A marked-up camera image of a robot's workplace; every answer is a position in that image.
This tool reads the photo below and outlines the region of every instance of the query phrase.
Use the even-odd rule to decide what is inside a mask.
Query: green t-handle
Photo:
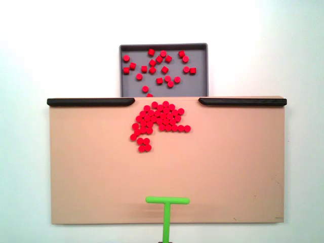
[[[171,204],[189,204],[190,199],[186,197],[148,196],[146,202],[149,204],[164,204],[162,242],[169,243]]]

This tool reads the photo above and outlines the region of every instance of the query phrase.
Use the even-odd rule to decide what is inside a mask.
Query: tan board
[[[190,133],[130,141],[152,101],[184,108]],[[53,224],[161,223],[147,196],[188,197],[173,223],[283,222],[284,107],[205,106],[198,98],[136,98],[126,107],[50,107]]]

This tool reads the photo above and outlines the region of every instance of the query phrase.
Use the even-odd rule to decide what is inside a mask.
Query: red game piece
[[[176,120],[176,122],[179,122],[179,121],[181,121],[181,116],[176,115],[176,117],[174,119]]]
[[[140,122],[142,121],[142,117],[141,117],[140,115],[138,115],[138,116],[135,118],[135,120],[136,120],[138,123],[140,123]]]
[[[183,132],[183,131],[184,131],[184,126],[179,125],[179,126],[178,126],[178,131],[179,131],[179,132]]]
[[[157,105],[158,105],[158,103],[156,101],[153,101],[152,102],[152,108],[155,108],[156,109],[157,108]]]
[[[178,115],[178,110],[175,110],[175,109],[174,109],[174,110],[172,111],[172,115],[174,115],[174,116]]]
[[[144,138],[144,141],[143,142],[144,142],[145,145],[147,145],[147,144],[150,143],[150,139],[149,138]]]
[[[130,69],[131,69],[131,70],[134,70],[135,68],[136,68],[136,63],[131,62],[131,64],[130,64]]]
[[[141,127],[140,131],[141,131],[141,134],[146,133],[146,127]]]
[[[149,145],[149,144],[147,144],[146,146],[145,146],[145,151],[151,151],[151,149],[152,149],[152,146],[151,145]]]
[[[149,110],[149,111],[148,111],[148,115],[149,115],[149,116],[154,116],[154,110]]]
[[[186,133],[189,133],[190,130],[191,130],[191,127],[190,127],[190,126],[188,126],[188,125],[184,126],[184,131],[185,131]]]
[[[170,125],[175,125],[177,122],[176,122],[176,120],[174,120],[174,119],[170,119]]]
[[[174,86],[174,82],[172,82],[172,81],[168,82],[168,87],[169,88],[172,88],[173,86]]]
[[[170,110],[174,110],[175,108],[176,108],[176,106],[175,106],[174,104],[170,104],[170,105],[169,105],[169,109],[170,109]]]
[[[138,123],[134,123],[132,125],[133,130],[137,130],[139,127],[140,127],[140,125],[138,125]]]
[[[161,113],[160,118],[161,118],[161,119],[167,119],[167,114],[165,114],[165,113]]]
[[[137,144],[138,145],[143,144],[143,142],[144,142],[144,139],[142,139],[142,138],[137,139]]]
[[[163,124],[161,124],[158,128],[159,128],[160,131],[164,131],[166,129],[166,126],[164,126]]]
[[[184,63],[187,63],[187,62],[189,61],[189,57],[188,57],[188,56],[184,56],[184,57],[182,58],[182,61],[183,61]]]
[[[164,107],[168,107],[168,106],[169,106],[169,103],[168,103],[168,101],[164,101],[164,102],[162,103],[162,105],[163,105]]]
[[[163,51],[160,52],[160,55],[161,55],[162,57],[166,57],[167,52],[166,52],[165,50],[163,50]]]
[[[128,62],[130,60],[130,56],[124,55],[123,60],[124,60],[124,62]]]
[[[147,66],[142,66],[142,73],[147,73]]]
[[[164,114],[168,114],[168,113],[170,113],[170,109],[166,107],[163,109],[163,112],[164,112]]]
[[[178,130],[178,126],[177,126],[177,125],[173,125],[173,126],[172,126],[172,131],[173,131],[173,132],[176,132],[177,130]]]
[[[179,115],[183,115],[183,114],[184,114],[184,109],[180,108],[180,109],[178,110],[178,112],[179,112]]]
[[[164,80],[165,80],[166,82],[170,82],[170,81],[171,81],[171,77],[170,77],[169,75],[167,75],[167,76],[164,78]]]
[[[166,130],[167,130],[168,132],[171,131],[171,129],[172,129],[172,126],[171,126],[170,124],[166,125]]]
[[[158,63],[162,63],[163,58],[162,58],[161,56],[158,56],[155,60],[156,60]]]
[[[173,119],[173,116],[172,116],[171,113],[168,113],[168,114],[167,114],[167,119],[169,119],[169,120]]]
[[[170,63],[171,61],[172,61],[172,57],[169,56],[169,55],[167,55],[167,57],[166,57],[166,62],[167,62],[167,63]]]
[[[151,117],[151,121],[153,122],[153,123],[155,123],[156,121],[157,121],[157,117],[154,115],[154,116],[152,116]]]
[[[156,72],[156,68],[155,67],[151,67],[150,70],[149,70],[149,72],[151,74],[154,74]]]
[[[151,128],[151,127],[153,126],[153,124],[154,124],[154,123],[153,123],[151,120],[149,120],[149,121],[147,122],[146,125],[147,125],[149,128]]]
[[[148,92],[148,86],[146,86],[146,85],[143,86],[142,90],[143,90],[144,93]]]
[[[130,68],[124,67],[124,74],[129,74],[129,73],[130,73]]]
[[[152,128],[147,128],[146,129],[146,133],[147,134],[152,134],[153,133],[153,129]]]
[[[144,145],[139,146],[138,151],[140,151],[140,153],[144,152],[145,151],[145,146]]]
[[[153,50],[153,49],[148,49],[148,54],[149,54],[150,56],[154,56],[154,53],[155,53],[155,50]]]
[[[141,135],[141,131],[139,129],[137,129],[137,130],[134,131],[134,134],[136,136],[140,136]]]
[[[146,116],[144,117],[144,120],[145,120],[146,122],[148,122],[148,121],[151,120],[151,117],[150,117],[149,115],[146,115]]]
[[[146,112],[145,112],[144,110],[142,110],[142,111],[140,112],[140,116],[141,116],[141,117],[146,116]]]
[[[185,55],[184,51],[179,51],[179,57],[183,58]]]
[[[137,80],[142,80],[142,78],[143,78],[142,74],[140,74],[140,73],[136,74],[136,79]]]
[[[163,119],[162,118],[158,118],[156,120],[156,124],[161,125],[162,123],[163,123]]]
[[[156,111],[154,112],[154,115],[155,115],[156,117],[159,117],[159,116],[161,115],[161,112],[160,112],[159,110],[156,110]]]
[[[196,68],[195,67],[190,68],[190,74],[196,74]]]
[[[151,107],[149,105],[144,105],[144,108],[143,108],[144,111],[149,111],[150,109],[151,109]]]
[[[132,135],[131,135],[131,140],[132,140],[132,141],[135,141],[136,139],[137,139],[136,134],[132,134]]]
[[[174,82],[175,82],[176,84],[180,83],[180,81],[181,81],[181,78],[180,78],[179,76],[176,76],[176,77],[174,78]]]
[[[163,108],[164,108],[163,105],[158,105],[157,106],[157,110],[159,110],[159,111],[163,111]]]
[[[157,83],[158,85],[163,84],[163,78],[158,77],[158,78],[156,79],[156,83]]]
[[[163,72],[163,73],[167,73],[168,71],[169,71],[169,69],[167,68],[167,67],[163,67],[162,69],[161,69],[161,71]]]
[[[184,72],[184,73],[188,73],[189,70],[190,70],[190,68],[189,68],[188,66],[185,66],[185,67],[183,68],[183,72]]]
[[[154,66],[156,65],[156,62],[152,59],[152,60],[149,62],[149,64],[150,64],[152,67],[154,67]]]
[[[141,121],[141,127],[145,127],[146,126],[146,121]]]

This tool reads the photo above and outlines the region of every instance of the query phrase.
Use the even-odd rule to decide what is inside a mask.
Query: cluster of red pieces
[[[148,50],[148,55],[149,56],[154,56],[154,54],[155,54],[154,49],[149,49]],[[189,61],[189,57],[186,56],[184,51],[179,51],[179,57],[182,58],[183,63],[187,63]],[[150,74],[154,74],[156,72],[155,66],[156,66],[157,63],[158,64],[162,63],[163,58],[165,58],[165,61],[167,63],[170,63],[172,61],[172,57],[170,55],[167,55],[167,52],[165,50],[162,50],[160,52],[160,55],[155,60],[154,59],[150,60],[150,62],[149,62],[149,65],[151,66],[150,69],[149,69]],[[128,55],[124,55],[123,60],[125,62],[129,62],[130,57]],[[130,67],[124,67],[124,74],[129,74],[130,70],[135,70],[135,68],[136,68],[136,63],[131,62]],[[147,66],[142,66],[141,70],[142,70],[142,73],[147,73]],[[164,66],[161,69],[161,72],[163,72],[164,74],[167,74],[168,71],[169,71],[169,69],[166,66]],[[196,74],[196,68],[195,67],[190,68],[188,66],[185,66],[183,68],[183,72],[184,73],[189,73],[190,72],[190,74]],[[142,78],[143,78],[143,75],[141,73],[138,73],[136,75],[137,80],[142,80]],[[180,83],[181,79],[180,79],[180,77],[177,76],[177,77],[174,78],[174,81],[172,81],[170,76],[166,76],[165,81],[168,83],[168,87],[172,88],[175,83],[176,84]],[[156,83],[158,85],[163,84],[163,78],[162,77],[157,78]],[[148,86],[143,86],[142,91],[144,93],[147,93],[149,91],[149,87]],[[153,97],[153,95],[148,93],[147,97]]]
[[[143,139],[138,137],[141,134],[152,134],[154,124],[158,125],[160,131],[190,132],[190,126],[176,125],[176,123],[181,121],[183,114],[183,108],[176,109],[176,106],[169,104],[168,101],[164,101],[162,104],[154,101],[151,106],[145,105],[139,116],[136,117],[136,123],[132,125],[134,133],[130,138],[132,141],[137,141],[140,152],[149,152],[152,149],[152,146],[149,144],[149,138]]]

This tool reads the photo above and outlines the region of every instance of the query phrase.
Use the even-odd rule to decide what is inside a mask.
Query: white wall
[[[51,225],[46,99],[119,96],[120,44],[194,42],[210,96],[288,99],[285,223],[172,225],[170,240],[324,242],[321,0],[0,1],[0,242],[161,240],[161,225]]]

